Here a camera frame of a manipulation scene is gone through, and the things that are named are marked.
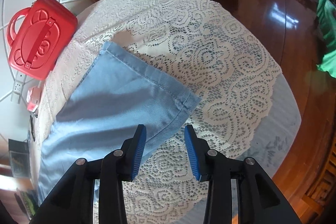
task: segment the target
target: blue gripper pad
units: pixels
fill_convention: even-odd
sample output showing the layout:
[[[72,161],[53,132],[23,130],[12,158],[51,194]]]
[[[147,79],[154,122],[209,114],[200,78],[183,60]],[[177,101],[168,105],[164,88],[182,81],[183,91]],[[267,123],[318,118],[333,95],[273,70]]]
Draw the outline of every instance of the blue gripper pad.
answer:
[[[191,140],[190,132],[187,127],[184,128],[184,143],[187,148],[191,170],[196,180],[199,181],[201,179],[201,174],[199,170],[199,161],[195,151],[194,144]]]
[[[134,153],[133,161],[132,161],[132,173],[131,173],[132,180],[139,173],[142,154],[143,154],[143,150],[144,150],[145,144],[146,144],[146,137],[147,137],[146,127],[143,126],[140,137],[139,137],[138,145],[137,145],[135,153]]]

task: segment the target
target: metal screw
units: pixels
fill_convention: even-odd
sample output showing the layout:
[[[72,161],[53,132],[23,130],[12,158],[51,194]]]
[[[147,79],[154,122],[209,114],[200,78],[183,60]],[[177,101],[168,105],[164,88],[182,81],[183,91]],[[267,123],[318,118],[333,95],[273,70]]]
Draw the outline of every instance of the metal screw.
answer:
[[[76,160],[77,165],[83,165],[84,163],[85,163],[85,159],[83,159],[83,158],[80,158],[80,159]]]
[[[255,164],[255,160],[254,160],[254,158],[247,158],[245,161],[246,161],[246,163],[249,164],[249,165],[254,165],[254,164]]]
[[[209,156],[216,156],[217,155],[217,151],[213,150],[213,149],[210,149],[210,150],[208,150],[208,155]]]
[[[116,157],[120,157],[120,156],[123,155],[123,153],[124,152],[122,150],[118,149],[118,150],[116,150],[116,151],[113,152],[113,155],[115,155]]]

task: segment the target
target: red case handle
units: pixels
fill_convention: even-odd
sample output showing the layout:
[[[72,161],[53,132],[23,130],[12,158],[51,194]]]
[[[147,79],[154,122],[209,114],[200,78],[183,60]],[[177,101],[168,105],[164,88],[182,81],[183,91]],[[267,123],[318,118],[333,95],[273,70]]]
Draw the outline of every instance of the red case handle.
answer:
[[[41,32],[39,33],[39,35],[37,36],[33,47],[30,50],[30,53],[28,55],[27,61],[25,63],[25,68],[30,69],[32,62],[34,60],[34,57],[42,43],[43,38],[47,35],[49,29],[54,25],[56,20],[54,20],[52,17],[49,17],[45,23],[45,25],[43,26]]]
[[[29,13],[30,7],[24,8],[20,11],[18,11],[10,20],[8,28],[7,28],[7,41],[10,47],[12,47],[13,42],[16,38],[16,32],[15,32],[15,23],[19,16],[27,16]]]

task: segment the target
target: stitched seam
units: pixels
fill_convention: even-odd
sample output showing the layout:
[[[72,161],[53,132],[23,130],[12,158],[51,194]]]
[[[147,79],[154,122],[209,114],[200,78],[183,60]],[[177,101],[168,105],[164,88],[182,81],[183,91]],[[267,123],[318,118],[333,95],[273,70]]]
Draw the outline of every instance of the stitched seam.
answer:
[[[87,75],[90,73],[90,71],[93,69],[93,67],[95,66],[95,64],[97,63],[98,57],[100,54],[98,54],[98,56],[94,59],[94,61],[92,62],[92,64],[90,65],[90,67],[88,68],[88,70],[86,71],[86,73],[83,75],[82,79],[80,80],[79,84],[77,85],[76,88],[79,87],[79,85],[85,80],[85,78],[87,77]]]
[[[184,103],[186,102],[186,100],[184,101],[184,102],[181,102],[181,100],[179,100],[178,98],[176,98],[176,96],[174,95],[174,94],[172,94],[169,90],[166,90],[162,85],[160,85],[159,83],[157,83],[156,81],[154,81],[154,80],[152,80],[152,79],[150,79],[150,78],[148,78],[147,76],[145,76],[145,75],[143,75],[143,74],[141,74],[139,71],[137,71],[134,67],[132,67],[131,65],[129,65],[128,63],[126,63],[124,60],[121,60],[118,56],[116,56],[114,53],[112,53],[112,52],[110,52],[110,51],[108,51],[108,50],[104,50],[104,51],[106,51],[106,52],[108,52],[108,53],[110,53],[110,54],[112,54],[115,58],[117,58],[120,62],[122,62],[122,63],[124,63],[125,65],[127,65],[129,68],[131,68],[134,72],[136,72],[137,74],[139,74],[139,75],[141,75],[143,78],[145,78],[147,81],[149,81],[150,83],[155,83],[157,86],[159,86],[162,90],[164,90],[165,92],[167,92],[167,93],[169,93],[175,100],[177,100],[179,103],[181,103],[182,105],[183,105],[183,107],[184,108],[186,108],[186,109],[189,109],[188,107],[186,107],[185,105],[184,105]]]
[[[174,118],[171,120],[171,122],[169,124],[167,124],[163,129],[161,129],[157,134],[155,134],[154,136],[152,136],[147,142],[149,142],[151,139],[155,138],[157,135],[159,135],[162,131],[164,131],[168,126],[170,126],[172,124],[172,122],[174,122],[177,118],[177,116],[182,112],[183,109],[181,109],[175,116]]]

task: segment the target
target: white tile floor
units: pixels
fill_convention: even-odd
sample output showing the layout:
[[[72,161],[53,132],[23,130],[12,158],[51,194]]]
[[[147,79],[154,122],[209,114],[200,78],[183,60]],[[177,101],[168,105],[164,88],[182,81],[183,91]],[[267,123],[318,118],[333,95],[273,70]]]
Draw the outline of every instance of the white tile floor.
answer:
[[[38,84],[30,77],[26,78],[24,92],[20,104],[11,102],[16,70],[9,67],[7,58],[9,46],[5,39],[7,25],[11,17],[19,10],[31,6],[35,0],[0,0],[0,158],[8,157],[8,138],[23,141],[27,137],[29,112],[26,110],[25,98],[27,90]],[[92,4],[90,0],[58,0],[75,15]],[[23,18],[16,23],[19,29]]]

